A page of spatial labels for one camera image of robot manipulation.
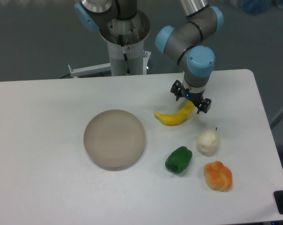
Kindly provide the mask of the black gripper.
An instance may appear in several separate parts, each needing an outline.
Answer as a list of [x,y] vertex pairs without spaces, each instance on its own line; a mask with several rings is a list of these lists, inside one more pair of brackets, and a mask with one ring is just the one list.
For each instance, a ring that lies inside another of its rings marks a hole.
[[183,97],[193,102],[197,108],[197,114],[199,114],[200,112],[207,113],[211,107],[211,99],[203,98],[205,88],[206,86],[192,87],[188,85],[185,87],[179,80],[176,80],[170,92],[175,95],[176,100]]

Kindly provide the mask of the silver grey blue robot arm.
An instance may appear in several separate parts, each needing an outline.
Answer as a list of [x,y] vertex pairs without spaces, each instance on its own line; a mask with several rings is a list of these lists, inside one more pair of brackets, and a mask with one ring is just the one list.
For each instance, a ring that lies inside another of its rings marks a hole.
[[[206,0],[183,0],[187,22],[179,28],[165,26],[155,45],[184,72],[171,92],[191,101],[199,112],[210,109],[211,100],[203,97],[215,67],[215,54],[201,42],[223,26],[223,14]],[[135,0],[80,0],[74,6],[81,23],[90,31],[99,31],[107,42],[113,76],[143,73],[144,40],[150,31],[149,18],[138,9]]]

